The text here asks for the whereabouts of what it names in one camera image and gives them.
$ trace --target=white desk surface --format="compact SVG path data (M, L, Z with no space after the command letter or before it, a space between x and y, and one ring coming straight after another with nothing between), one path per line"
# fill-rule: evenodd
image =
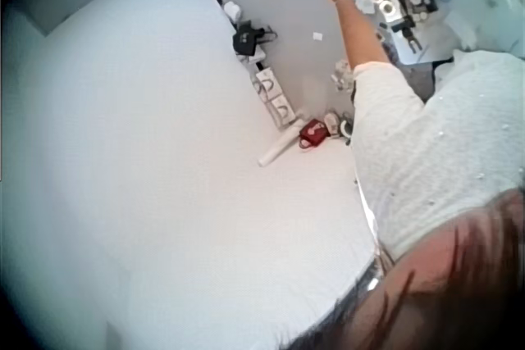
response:
M465 21L467 29L477 36L477 47L495 52L511 52L518 57L525 55L523 41L523 5L512 0L451 0L439 2L439 11L432 13L424 24L418 24L414 35L422 45L422 51L413 53L399 32L392 34L399 60L405 65L443 61L452 57L461 43L454 31L444 23L454 13ZM378 24L382 21L379 11L372 17Z

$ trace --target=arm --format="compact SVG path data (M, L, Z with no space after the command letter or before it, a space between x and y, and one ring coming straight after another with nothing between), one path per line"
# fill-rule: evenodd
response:
M332 0L337 7L345 41L346 56L352 70L370 61L390 63L376 37L376 31L354 0Z

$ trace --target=brown hair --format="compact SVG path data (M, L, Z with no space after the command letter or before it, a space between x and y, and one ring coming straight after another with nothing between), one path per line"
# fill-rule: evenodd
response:
M523 189L520 192L523 201ZM514 223L508 201L496 203L493 209L496 211L491 230L492 238L499 243L497 258L488 256L482 232L475 224L469 227L468 238L461 245L456 231L453 261L445 285L432 292L409 292L414 276L411 272L390 313L387 311L392 301L385 296L373 330L356 349L398 348L394 327L407 309L417 313L423 327L403 350L492 350L523 345L524 261L520 254L523 231ZM345 344L345 327L352 324L354 312L355 309L340 315L329 326L311 329L281 350L351 349Z

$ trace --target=white roll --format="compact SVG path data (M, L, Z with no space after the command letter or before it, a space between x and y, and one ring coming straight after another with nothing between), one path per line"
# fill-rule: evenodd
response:
M295 123L290 125L270 149L259 158L258 164L261 167L266 167L276 160L292 143L299 139L299 133L307 123L306 120L299 118Z
M236 24L240 21L240 17L242 16L242 10L235 3L228 2L223 6L222 9L224 10L228 18L230 18L230 21L233 24Z

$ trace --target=desk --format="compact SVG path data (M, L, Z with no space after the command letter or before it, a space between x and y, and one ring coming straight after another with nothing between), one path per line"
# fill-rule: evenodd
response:
M451 0L439 2L439 11L414 29L422 45L421 52L413 53L401 33L392 34L399 60L405 65L444 61L452 57L461 43L454 31L445 24L447 16L463 20L466 29L477 36L476 49L510 52L524 57L523 5L517 0ZM372 16L374 23L383 21L379 11Z

